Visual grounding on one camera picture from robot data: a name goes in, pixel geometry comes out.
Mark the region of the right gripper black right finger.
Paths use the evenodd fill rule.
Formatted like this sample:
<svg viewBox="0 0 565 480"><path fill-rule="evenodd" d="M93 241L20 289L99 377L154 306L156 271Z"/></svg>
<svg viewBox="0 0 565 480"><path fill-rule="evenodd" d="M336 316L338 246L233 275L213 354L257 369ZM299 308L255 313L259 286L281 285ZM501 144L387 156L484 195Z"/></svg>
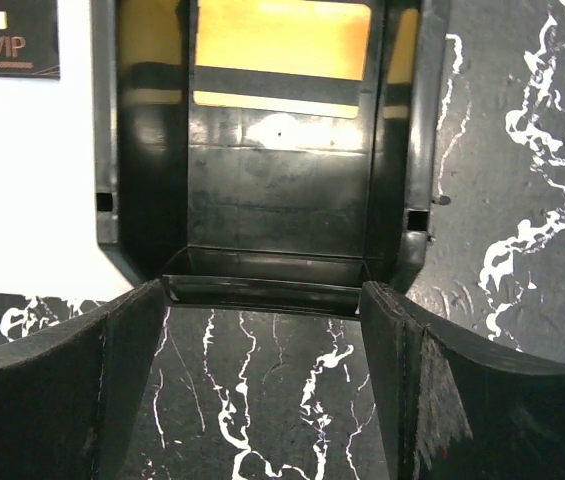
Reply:
<svg viewBox="0 0 565 480"><path fill-rule="evenodd" d="M393 479L565 479L565 364L368 282L360 321Z"/></svg>

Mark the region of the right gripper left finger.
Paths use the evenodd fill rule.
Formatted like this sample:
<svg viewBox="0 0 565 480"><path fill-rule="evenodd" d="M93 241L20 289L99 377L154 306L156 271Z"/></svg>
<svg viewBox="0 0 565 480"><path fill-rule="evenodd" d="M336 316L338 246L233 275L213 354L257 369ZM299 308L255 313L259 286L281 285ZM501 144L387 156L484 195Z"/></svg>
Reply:
<svg viewBox="0 0 565 480"><path fill-rule="evenodd" d="M157 281L0 345L0 479L114 479L157 347Z"/></svg>

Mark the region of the white plastic bin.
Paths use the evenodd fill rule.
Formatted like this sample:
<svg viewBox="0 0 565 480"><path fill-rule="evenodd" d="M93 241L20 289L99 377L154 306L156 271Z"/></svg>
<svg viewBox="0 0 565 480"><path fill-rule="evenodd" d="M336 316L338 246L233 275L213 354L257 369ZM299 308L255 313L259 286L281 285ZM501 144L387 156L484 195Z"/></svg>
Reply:
<svg viewBox="0 0 565 480"><path fill-rule="evenodd" d="M0 293L111 300L96 240L91 8L58 4L61 77L0 78Z"/></svg>

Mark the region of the black bin with gold card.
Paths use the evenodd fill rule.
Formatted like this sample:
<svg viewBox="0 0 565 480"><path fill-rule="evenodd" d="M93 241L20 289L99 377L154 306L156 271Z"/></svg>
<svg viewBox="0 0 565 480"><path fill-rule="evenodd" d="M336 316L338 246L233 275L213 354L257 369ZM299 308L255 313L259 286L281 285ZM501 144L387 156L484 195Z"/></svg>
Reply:
<svg viewBox="0 0 565 480"><path fill-rule="evenodd" d="M372 12L359 111L198 105L202 1L91 5L96 232L138 285L184 305L351 317L405 292L429 243L447 1Z"/></svg>

